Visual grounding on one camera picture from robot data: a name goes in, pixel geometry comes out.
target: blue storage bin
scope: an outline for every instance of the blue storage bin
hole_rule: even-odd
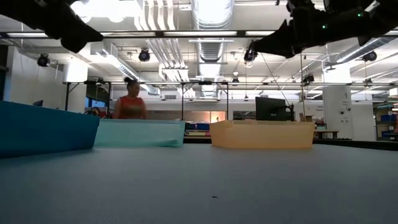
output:
[[[0,101],[0,158],[91,149],[95,116]]]

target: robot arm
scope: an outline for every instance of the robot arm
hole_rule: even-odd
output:
[[[77,53],[88,42],[102,41],[103,36],[86,25],[70,8],[77,0],[2,0],[0,14],[40,29]]]
[[[358,37],[360,45],[398,26],[397,0],[379,0],[368,12],[371,0],[324,0],[325,11],[315,9],[310,0],[289,0],[286,8],[292,20],[261,40],[252,42],[244,59],[251,61],[256,52],[291,58],[304,49]]]

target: orange bin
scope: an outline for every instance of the orange bin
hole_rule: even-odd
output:
[[[221,121],[210,124],[214,146],[234,149],[309,149],[313,122]]]

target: orange shirt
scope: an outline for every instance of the orange shirt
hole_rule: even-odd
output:
[[[124,96],[120,98],[120,102],[119,119],[144,119],[145,104],[142,98]]]

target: fluorescent light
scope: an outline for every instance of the fluorescent light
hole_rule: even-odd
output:
[[[246,31],[246,35],[264,37],[267,35],[271,35],[273,32],[275,32],[275,31],[274,30],[273,31]]]
[[[233,43],[234,40],[216,40],[216,39],[192,39],[190,43]]]
[[[392,31],[386,33],[385,35],[398,35],[398,30],[392,30]]]
[[[148,85],[180,85],[179,82],[144,82]]]
[[[7,35],[11,38],[40,38],[48,37],[43,32],[10,32]]]
[[[166,31],[164,35],[168,36],[236,36],[236,31],[214,30],[214,31]]]
[[[104,37],[155,37],[155,32],[101,32]]]

